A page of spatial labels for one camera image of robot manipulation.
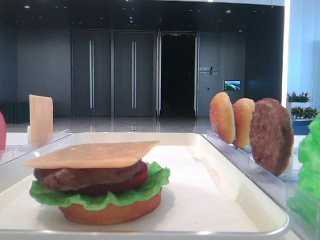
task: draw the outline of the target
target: glossy floor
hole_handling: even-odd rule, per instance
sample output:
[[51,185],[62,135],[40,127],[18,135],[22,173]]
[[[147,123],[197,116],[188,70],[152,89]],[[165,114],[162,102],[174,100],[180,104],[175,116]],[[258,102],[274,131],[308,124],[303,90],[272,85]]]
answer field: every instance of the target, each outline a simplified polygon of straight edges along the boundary
[[[8,124],[8,133],[26,133],[29,123]],[[199,133],[211,130],[208,118],[161,118],[153,117],[55,117],[54,131],[69,129],[71,133],[81,132],[165,132]]]

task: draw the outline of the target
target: dark gray wall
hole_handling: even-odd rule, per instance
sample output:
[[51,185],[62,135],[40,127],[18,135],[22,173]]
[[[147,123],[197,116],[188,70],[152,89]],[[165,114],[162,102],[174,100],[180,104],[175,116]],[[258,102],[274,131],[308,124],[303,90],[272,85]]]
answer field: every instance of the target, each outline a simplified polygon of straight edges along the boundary
[[284,13],[246,33],[244,97],[281,102]]
[[226,91],[232,103],[244,97],[246,38],[234,32],[200,32],[199,39],[199,67],[218,72],[199,73],[197,116],[208,117],[210,102],[224,91],[225,81],[241,81],[240,91]]
[[0,103],[17,100],[16,29],[0,20]]
[[17,30],[17,93],[51,97],[55,116],[71,116],[71,34],[68,29]]

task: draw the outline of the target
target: open doorway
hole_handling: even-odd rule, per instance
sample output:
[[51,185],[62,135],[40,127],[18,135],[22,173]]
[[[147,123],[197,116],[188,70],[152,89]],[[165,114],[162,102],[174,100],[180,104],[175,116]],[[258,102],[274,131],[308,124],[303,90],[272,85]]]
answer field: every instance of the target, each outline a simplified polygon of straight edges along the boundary
[[195,117],[195,35],[161,36],[160,117]]

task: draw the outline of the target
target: beef patty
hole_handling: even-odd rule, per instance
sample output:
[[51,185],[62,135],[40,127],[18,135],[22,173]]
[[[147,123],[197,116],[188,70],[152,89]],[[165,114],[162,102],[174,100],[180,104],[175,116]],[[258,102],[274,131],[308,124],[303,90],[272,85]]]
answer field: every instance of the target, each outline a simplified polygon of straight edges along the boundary
[[288,166],[294,144],[288,110],[272,98],[257,101],[249,137],[253,159],[272,174],[282,174]]
[[91,185],[118,184],[130,179],[142,168],[142,161],[122,168],[34,169],[38,182],[52,190],[79,190]]

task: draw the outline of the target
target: burger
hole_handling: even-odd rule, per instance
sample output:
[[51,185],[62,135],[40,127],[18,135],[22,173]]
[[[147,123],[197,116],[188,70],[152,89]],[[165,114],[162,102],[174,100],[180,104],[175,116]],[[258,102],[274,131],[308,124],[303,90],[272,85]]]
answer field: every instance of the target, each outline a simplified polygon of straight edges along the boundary
[[34,168],[29,190],[37,202],[57,206],[71,222],[120,224],[161,203],[170,170],[142,158],[159,142],[72,145],[25,162]]

